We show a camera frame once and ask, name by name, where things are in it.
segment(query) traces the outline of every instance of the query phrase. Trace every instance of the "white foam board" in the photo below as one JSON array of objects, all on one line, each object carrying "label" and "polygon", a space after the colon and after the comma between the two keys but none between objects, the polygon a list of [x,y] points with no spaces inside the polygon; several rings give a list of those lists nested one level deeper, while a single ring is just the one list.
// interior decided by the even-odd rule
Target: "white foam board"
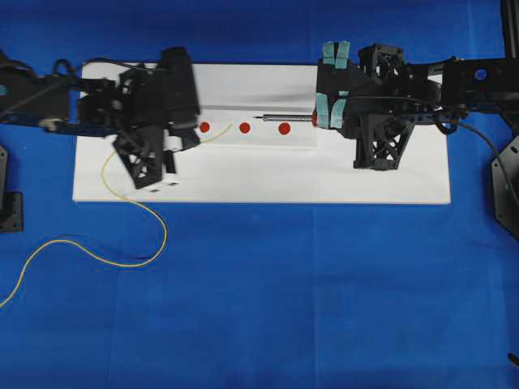
[{"label": "white foam board", "polygon": [[[117,79],[123,70],[92,64],[83,77]],[[165,180],[175,186],[135,190],[114,158],[106,177],[119,193],[147,202],[450,203],[446,137],[434,126],[415,128],[397,171],[353,169],[355,142],[336,131],[291,123],[290,133],[281,135],[279,123],[252,119],[263,113],[311,113],[316,66],[195,64],[194,71],[203,110],[199,121],[211,125],[201,138],[228,125],[232,129],[213,143],[175,153],[178,174]],[[251,132],[242,134],[241,122],[249,122]],[[100,179],[112,141],[78,138],[75,201],[118,201]]]}]

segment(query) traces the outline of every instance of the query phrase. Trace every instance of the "blue fabric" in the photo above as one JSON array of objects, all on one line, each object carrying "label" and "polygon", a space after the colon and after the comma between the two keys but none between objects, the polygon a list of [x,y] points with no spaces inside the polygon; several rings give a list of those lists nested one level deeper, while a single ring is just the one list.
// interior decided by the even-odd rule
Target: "blue fabric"
[{"label": "blue fabric", "polygon": [[[504,56],[491,0],[3,0],[0,37],[40,74],[171,45],[199,62],[315,63],[343,39],[415,63]],[[509,139],[498,118],[469,122]],[[0,143],[26,216],[24,233],[0,236],[2,295],[53,234],[113,259],[155,250],[139,209],[71,201],[73,138],[0,126]],[[487,146],[460,129],[448,154],[447,206],[158,204],[169,246],[140,271],[49,248],[0,310],[0,387],[518,387],[506,354],[519,351],[519,245],[492,218]]]}]

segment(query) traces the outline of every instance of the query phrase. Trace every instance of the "teal tape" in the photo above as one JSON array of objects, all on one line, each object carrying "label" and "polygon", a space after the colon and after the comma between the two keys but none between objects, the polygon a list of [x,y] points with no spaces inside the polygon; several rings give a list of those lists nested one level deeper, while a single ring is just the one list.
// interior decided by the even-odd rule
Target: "teal tape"
[{"label": "teal tape", "polygon": [[330,121],[330,128],[342,128],[342,114],[346,107],[346,99],[339,99],[335,102],[332,108],[332,119]]},{"label": "teal tape", "polygon": [[317,111],[317,126],[328,128],[328,97],[323,93],[315,95],[315,110]]},{"label": "teal tape", "polygon": [[323,45],[323,64],[335,65],[335,48],[333,42],[326,42]]},{"label": "teal tape", "polygon": [[342,41],[337,48],[337,59],[335,67],[337,69],[345,69],[348,66],[348,57],[350,56],[350,43]]}]

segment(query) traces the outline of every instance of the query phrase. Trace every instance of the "metal rod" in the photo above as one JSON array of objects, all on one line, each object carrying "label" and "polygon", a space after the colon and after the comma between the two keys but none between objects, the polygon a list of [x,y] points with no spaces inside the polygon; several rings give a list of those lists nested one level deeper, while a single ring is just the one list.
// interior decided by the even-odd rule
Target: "metal rod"
[{"label": "metal rod", "polygon": [[263,115],[254,116],[264,122],[311,122],[311,115]]}]

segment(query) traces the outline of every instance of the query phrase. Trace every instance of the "screwdriver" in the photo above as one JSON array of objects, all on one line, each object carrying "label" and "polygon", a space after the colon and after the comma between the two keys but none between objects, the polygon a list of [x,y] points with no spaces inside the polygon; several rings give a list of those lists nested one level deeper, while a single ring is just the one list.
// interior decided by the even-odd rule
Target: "screwdriver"
[{"label": "screwdriver", "polygon": [[266,113],[263,116],[254,116],[254,119],[261,119],[264,122],[311,122],[313,127],[317,127],[317,112],[315,110],[312,115],[293,115],[291,113],[272,115]]},{"label": "screwdriver", "polygon": [[311,122],[311,115],[271,115],[254,116],[254,119],[261,119],[264,122]]}]

